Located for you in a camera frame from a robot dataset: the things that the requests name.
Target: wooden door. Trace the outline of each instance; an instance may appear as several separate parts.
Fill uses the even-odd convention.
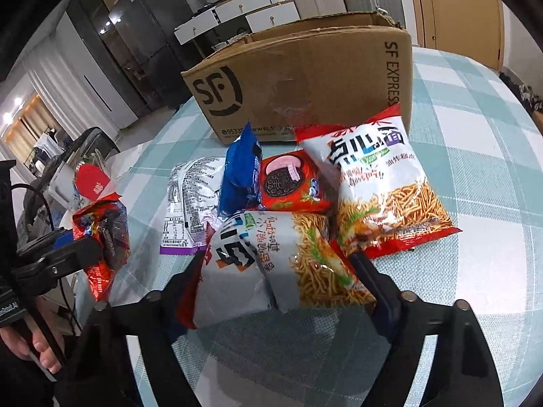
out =
[[[418,0],[415,17],[422,46],[500,69],[504,41],[500,0]]]

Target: crispy noodle picture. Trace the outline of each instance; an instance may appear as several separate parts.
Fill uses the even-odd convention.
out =
[[[373,194],[367,202],[339,202],[337,222],[338,242],[346,255],[371,246],[377,237],[383,242],[452,226],[447,210],[426,179],[387,194]]]
[[[331,249],[323,234],[327,220],[316,214],[294,213],[300,235],[291,266],[298,275],[302,307],[330,308],[352,304],[373,306],[375,298]]]

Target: chocolate cookie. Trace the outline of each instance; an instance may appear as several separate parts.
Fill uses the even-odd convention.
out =
[[[303,172],[296,168],[299,180],[293,180],[288,168],[279,168],[272,171],[264,181],[264,191],[270,197],[285,197],[294,193],[303,183]]]

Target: blue snack package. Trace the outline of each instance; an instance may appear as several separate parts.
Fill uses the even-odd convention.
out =
[[[247,122],[226,152],[218,214],[229,217],[260,203],[259,173],[262,148]]]

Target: tablecloth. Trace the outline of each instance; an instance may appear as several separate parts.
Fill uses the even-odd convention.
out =
[[[376,266],[426,301],[469,301],[505,404],[518,406],[543,372],[543,138],[491,70],[436,50],[415,47],[413,57],[410,141],[463,232]],[[263,153],[292,147],[264,145]],[[224,153],[192,99],[119,179],[132,255],[112,304],[138,301],[184,270],[189,258],[158,254],[170,170]],[[80,312],[88,307],[88,295],[79,295]],[[257,314],[190,331],[173,347],[205,407],[360,406],[388,352],[357,308]],[[419,404],[434,348],[429,337],[408,406]],[[130,354],[142,399],[153,407],[137,341]]]

